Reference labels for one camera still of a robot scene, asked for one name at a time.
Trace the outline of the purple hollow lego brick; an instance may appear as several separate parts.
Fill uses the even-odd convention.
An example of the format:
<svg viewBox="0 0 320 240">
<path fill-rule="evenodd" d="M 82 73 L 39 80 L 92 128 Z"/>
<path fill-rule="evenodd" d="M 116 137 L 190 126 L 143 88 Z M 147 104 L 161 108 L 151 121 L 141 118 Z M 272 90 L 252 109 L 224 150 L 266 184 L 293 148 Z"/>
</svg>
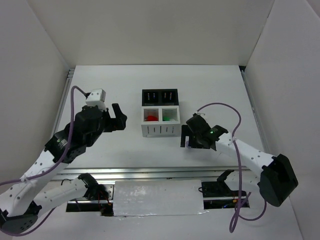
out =
<svg viewBox="0 0 320 240">
<path fill-rule="evenodd" d="M 187 147 L 188 149 L 192 149 L 192 145 L 191 145 L 191 143 L 190 143 L 189 141 L 186 142 L 186 147 Z"/>
</svg>

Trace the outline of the green lego brick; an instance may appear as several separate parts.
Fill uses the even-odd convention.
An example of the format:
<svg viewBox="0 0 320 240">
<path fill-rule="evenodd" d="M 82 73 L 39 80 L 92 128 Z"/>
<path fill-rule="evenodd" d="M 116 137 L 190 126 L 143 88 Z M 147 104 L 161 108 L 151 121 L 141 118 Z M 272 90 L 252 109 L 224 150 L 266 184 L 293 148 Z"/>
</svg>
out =
<svg viewBox="0 0 320 240">
<path fill-rule="evenodd" d="M 162 117 L 162 120 L 164 122 L 175 122 L 176 121 L 176 118 L 174 116 L 163 116 Z"/>
</svg>

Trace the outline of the red ridged lego brick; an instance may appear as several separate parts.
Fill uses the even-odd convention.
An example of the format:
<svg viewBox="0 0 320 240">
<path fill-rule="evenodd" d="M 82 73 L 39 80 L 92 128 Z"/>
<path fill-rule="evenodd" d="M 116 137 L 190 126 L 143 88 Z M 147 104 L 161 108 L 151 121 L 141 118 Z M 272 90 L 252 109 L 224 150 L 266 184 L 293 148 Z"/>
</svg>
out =
<svg viewBox="0 0 320 240">
<path fill-rule="evenodd" d="M 154 115 L 148 115 L 145 119 L 146 122 L 158 122 L 159 119 L 157 116 Z"/>
</svg>

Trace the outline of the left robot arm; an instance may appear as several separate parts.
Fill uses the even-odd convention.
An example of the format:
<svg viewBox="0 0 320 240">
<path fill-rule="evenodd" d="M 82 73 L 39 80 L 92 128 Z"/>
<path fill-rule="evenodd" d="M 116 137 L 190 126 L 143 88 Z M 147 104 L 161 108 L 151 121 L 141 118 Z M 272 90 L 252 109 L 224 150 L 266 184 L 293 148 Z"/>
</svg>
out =
<svg viewBox="0 0 320 240">
<path fill-rule="evenodd" d="M 44 187 L 76 157 L 84 154 L 102 133 L 122 131 L 127 116 L 117 103 L 112 104 L 115 117 L 97 106 L 83 106 L 64 130 L 56 132 L 44 150 L 24 175 L 0 195 L 0 229 L 12 236 L 24 235 L 39 217 L 65 202 L 85 198 L 109 200 L 106 188 L 89 173 L 63 185 L 43 190 Z"/>
</svg>

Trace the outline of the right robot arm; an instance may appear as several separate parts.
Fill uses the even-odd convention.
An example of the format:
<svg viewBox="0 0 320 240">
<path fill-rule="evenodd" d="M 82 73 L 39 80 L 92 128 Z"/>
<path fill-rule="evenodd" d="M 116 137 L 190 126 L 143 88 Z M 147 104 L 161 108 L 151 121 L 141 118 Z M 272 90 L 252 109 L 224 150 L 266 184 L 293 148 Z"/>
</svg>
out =
<svg viewBox="0 0 320 240">
<path fill-rule="evenodd" d="M 287 156 L 274 156 L 235 138 L 220 125 L 210 127 L 199 114 L 194 114 L 181 126 L 180 146 L 212 149 L 232 159 L 240 160 L 258 178 L 259 193 L 267 203 L 279 207 L 299 185 Z"/>
</svg>

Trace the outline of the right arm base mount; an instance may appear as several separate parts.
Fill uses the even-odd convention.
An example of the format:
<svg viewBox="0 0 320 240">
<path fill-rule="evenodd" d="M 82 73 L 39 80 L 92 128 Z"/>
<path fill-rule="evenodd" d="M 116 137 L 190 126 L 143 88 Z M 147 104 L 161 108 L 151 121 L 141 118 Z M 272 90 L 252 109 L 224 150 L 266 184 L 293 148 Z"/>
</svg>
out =
<svg viewBox="0 0 320 240">
<path fill-rule="evenodd" d="M 231 190 L 224 181 L 202 182 L 198 191 L 205 210 L 234 208 L 238 203 L 238 190 Z"/>
</svg>

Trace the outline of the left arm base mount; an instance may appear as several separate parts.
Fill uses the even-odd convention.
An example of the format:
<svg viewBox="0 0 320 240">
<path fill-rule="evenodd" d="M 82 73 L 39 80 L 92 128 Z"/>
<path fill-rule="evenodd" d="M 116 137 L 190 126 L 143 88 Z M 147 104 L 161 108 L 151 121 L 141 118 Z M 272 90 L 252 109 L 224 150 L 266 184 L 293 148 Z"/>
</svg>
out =
<svg viewBox="0 0 320 240">
<path fill-rule="evenodd" d="M 99 208 L 101 208 L 104 203 L 108 206 L 112 205 L 109 190 L 106 189 L 103 184 L 95 183 L 89 186 L 83 197 L 90 201 L 96 201 Z"/>
</svg>

